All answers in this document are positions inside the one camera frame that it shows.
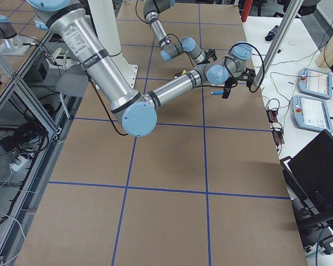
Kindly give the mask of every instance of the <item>blue tape grid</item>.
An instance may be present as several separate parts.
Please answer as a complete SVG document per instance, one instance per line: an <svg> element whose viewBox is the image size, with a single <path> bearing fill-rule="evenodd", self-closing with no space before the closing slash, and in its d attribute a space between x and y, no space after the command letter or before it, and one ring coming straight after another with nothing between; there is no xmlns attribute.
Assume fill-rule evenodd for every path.
<svg viewBox="0 0 333 266"><path fill-rule="evenodd" d="M219 23L201 23L200 19L200 6L198 5L198 13L199 13L199 22L198 23L183 23L183 22L168 22L167 23L183 23L183 24L198 24L199 29L200 29L200 47L202 49L205 49L201 45L201 25L202 24L211 24L211 25L233 25L233 26L242 26L241 24L219 24ZM23 32L26 28L27 25L32 24L30 21L26 24L24 23L15 23L15 24L24 24L25 26L23 29L20 31ZM118 19L121 21L135 21L135 20L129 20L129 19ZM164 79L149 79L149 69L152 61L152 55L153 55L153 48L155 47L154 44L154 39L152 45L133 45L133 44L123 44L125 46L137 46L137 47L151 47L151 52L150 52L150 58L149 58L149 65L148 65L148 70L147 70L147 77L145 78L145 85L144 85L144 93L147 89L147 83L148 80L164 80ZM188 190L173 190L173 189L165 189L165 188L151 188L151 187L135 187L135 186L129 186L129 180L130 180L130 174L133 166L133 160L134 160L134 154L135 154L135 147L137 144L137 138L134 139L133 143L133 149L132 149L132 154L131 154L131 159L130 159L130 165L129 165L129 170L128 170L128 176L127 176L127 181L125 186L118 186L118 185L104 185L104 184L93 184L93 183L76 183L76 182L60 182L60 181L50 181L49 183L51 184L60 184L60 185L75 185L75 186L93 186L93 187L109 187L109 188L119 188L119 189L124 189L124 197L123 197L123 203L121 207L121 212L120 212L120 217L119 217L119 224L118 224L118 229L116 233L116 239L115 239L115 245L114 245L114 252L113 252L113 257L112 257L112 262L111 266L114 266L115 264L115 259L116 259L116 254L117 254L117 249L118 249L118 240L119 240L119 235L120 235L120 230L123 222L123 214L124 214L124 207L125 203L127 200L127 195L128 195L128 190L143 190L143 191L162 191L162 192L176 192L176 193L191 193L191 194L202 194L205 195L206 199L206 217L207 217L207 235L208 235L208 256L209 256L209 266L212 265L212 259L211 259L211 236L210 236L210 209L209 209L209 195L216 195L216 196L232 196L232 197L251 197L251 198L268 198L268 199L275 199L275 200L289 200L289 197L280 197L280 196L265 196L265 195L245 195L245 194L236 194L236 193L220 193L220 192L210 192L209 187L208 187L208 169L207 169L207 144L206 144L206 129L207 128L214 128L214 129L226 129L226 130L246 130L246 131L264 131L264 132L270 132L270 130L260 130L260 129L243 129L243 128L234 128L234 127L217 127L217 126L206 126L205 124L205 104L204 104L204 89L202 88L202 106L203 106L203 125L202 126L197 126L197 125L179 125L179 124L165 124L165 123L158 123L158 125L168 125L168 126L188 126L188 127L202 127L203 128L203 134L204 134L204 158L205 158L205 187L206 191L188 191ZM109 121L106 119L91 119L91 118L84 118L84 117L76 117L75 119L80 119L80 120L94 120L94 121Z"/></svg>
<svg viewBox="0 0 333 266"><path fill-rule="evenodd" d="M196 23L199 25L199 44L202 49L205 49L202 47L201 43L201 14L200 14L200 6L198 5L198 15L199 15L199 23ZM145 80L144 84L144 92L146 92L148 81L149 80L161 80L161 81L169 81L168 79L152 79L149 77L149 71L150 66L152 63L152 56L154 47L157 47L157 44L155 43L155 38L153 38L152 45L134 45L134 44L122 44L123 46L134 46L134 47L150 47L150 57L149 57L149 63L147 68L147 77L146 78L138 78L140 80ZM203 108L203 124L202 125L182 125L182 124L167 124L167 123L158 123L158 125L161 126L185 126L185 127L200 127L203 128L203 141L204 141L204 162L205 162L205 191L191 191L191 190L175 190L175 189L166 189L166 188L153 188L153 187L137 187L137 186L129 186L130 181L130 174L133 167L133 159L135 155L135 147L137 144L138 139L134 139L132 154L131 154L131 160L129 165L129 171L128 171L128 177L126 181L125 186L117 186L117 185L105 185L105 184L92 184L92 183L75 183L75 182L60 182L60 181L50 181L51 184L61 184L61 185L75 185L75 186L94 186L94 187L109 187L109 188L117 188L117 189L124 189L124 197L119 217L119 224L118 229L116 233L116 239L115 239L115 245L114 245L114 252L113 257L111 261L111 266L115 265L116 255L118 251L118 242L119 242L119 236L121 232L121 227L123 224L123 214L124 209L126 205L126 200L128 196L128 190L141 190L141 191L160 191L160 192L174 192L174 193L188 193L188 194L198 194L198 195L205 195L205 201L206 201L206 218L207 218L207 236L208 236L208 265L212 266L212 254L211 254L211 229L210 229L210 207L209 207L209 195L215 195L215 196L223 196L223 197L248 197L248 198L266 198L266 199L272 199L272 200L290 200L289 197L281 197L281 196L267 196L267 195L246 195L246 194L238 194L238 193L221 193L221 192L211 192L209 191L209 185L208 185L208 161L207 161L207 142L206 142L206 129L221 129L221 130L244 130L244 131L260 131L260 132L270 132L270 130L264 130L264 129L247 129L247 128L236 128L236 127L218 127L218 126L206 126L205 121L205 101L204 101L204 88L202 88L202 108ZM108 119L94 119L89 117L75 117L75 119L78 120L92 120L92 121L102 121L102 122L109 122Z"/></svg>

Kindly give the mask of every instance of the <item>blue marker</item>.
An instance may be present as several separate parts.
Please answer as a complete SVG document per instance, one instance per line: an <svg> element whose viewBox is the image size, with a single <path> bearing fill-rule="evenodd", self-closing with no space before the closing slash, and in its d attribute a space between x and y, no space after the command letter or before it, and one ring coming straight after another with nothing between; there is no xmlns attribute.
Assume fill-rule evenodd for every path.
<svg viewBox="0 0 333 266"><path fill-rule="evenodd" d="M222 90L211 91L211 94L220 95L223 94L223 91Z"/></svg>

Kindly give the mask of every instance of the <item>chair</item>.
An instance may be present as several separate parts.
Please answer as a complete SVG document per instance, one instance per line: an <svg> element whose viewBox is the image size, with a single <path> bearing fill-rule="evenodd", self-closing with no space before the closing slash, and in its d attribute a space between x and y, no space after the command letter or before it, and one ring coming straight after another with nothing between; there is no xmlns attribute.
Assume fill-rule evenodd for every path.
<svg viewBox="0 0 333 266"><path fill-rule="evenodd" d="M55 89L60 93L60 100L64 109L65 115L68 119L72 119L67 105L64 101L64 96L69 95L73 97L82 98L88 87L88 76L83 71L80 65L72 65L67 71L64 72L62 77L58 80Z"/></svg>
<svg viewBox="0 0 333 266"><path fill-rule="evenodd" d="M307 16L310 15L312 13L314 13L317 9L317 4L320 2L321 0L304 0L304 2L302 3L299 12L298 12L298 17L302 17L302 16ZM277 3L284 6L283 7L283 11L286 12L287 8L289 7L291 0L277 0ZM281 14L279 12L275 12L274 17L283 17L284 14Z"/></svg>

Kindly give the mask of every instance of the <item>floor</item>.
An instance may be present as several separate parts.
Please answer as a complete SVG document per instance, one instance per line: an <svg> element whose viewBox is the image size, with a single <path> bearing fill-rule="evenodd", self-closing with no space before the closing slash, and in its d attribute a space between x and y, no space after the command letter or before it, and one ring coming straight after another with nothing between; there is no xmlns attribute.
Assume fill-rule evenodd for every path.
<svg viewBox="0 0 333 266"><path fill-rule="evenodd" d="M262 4L261 15L263 17L272 17L275 12L284 13L282 8L283 6L279 5L276 0L268 0L267 3ZM250 16L257 16L257 12L257 6L254 5ZM333 30L329 28L328 23L318 11L311 15L303 16L301 19L317 47L320 46L321 42L322 44L327 42L333 35Z"/></svg>
<svg viewBox="0 0 333 266"><path fill-rule="evenodd" d="M219 54L245 40L231 6L176 5L161 20ZM190 69L162 62L133 3L117 24L140 92ZM133 138L113 132L89 88L16 265L306 265L260 91L211 90L163 106L154 132Z"/></svg>

